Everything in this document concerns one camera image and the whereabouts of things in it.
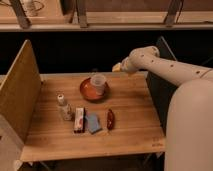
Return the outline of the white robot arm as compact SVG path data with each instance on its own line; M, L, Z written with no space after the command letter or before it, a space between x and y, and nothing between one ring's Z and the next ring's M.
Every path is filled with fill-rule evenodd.
M148 70L177 87L167 114L164 171L213 171L213 68L163 59L155 46L136 48L112 67Z

